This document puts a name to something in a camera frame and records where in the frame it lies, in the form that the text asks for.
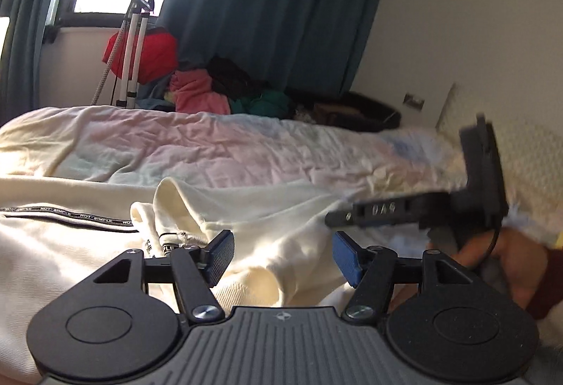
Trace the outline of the person right hand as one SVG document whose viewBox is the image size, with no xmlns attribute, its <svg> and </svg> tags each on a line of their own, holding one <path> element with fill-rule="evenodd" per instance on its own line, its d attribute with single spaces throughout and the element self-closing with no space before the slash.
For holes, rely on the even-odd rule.
<svg viewBox="0 0 563 385">
<path fill-rule="evenodd" d="M 473 236 L 457 254 L 451 255 L 460 265 L 476 268 L 491 245 L 493 233 Z M 562 302 L 562 252 L 536 242 L 519 230 L 503 228 L 489 256 L 498 260 L 513 302 L 534 319 L 544 319 Z M 392 312 L 417 293 L 406 285 L 391 300 Z"/>
</svg>

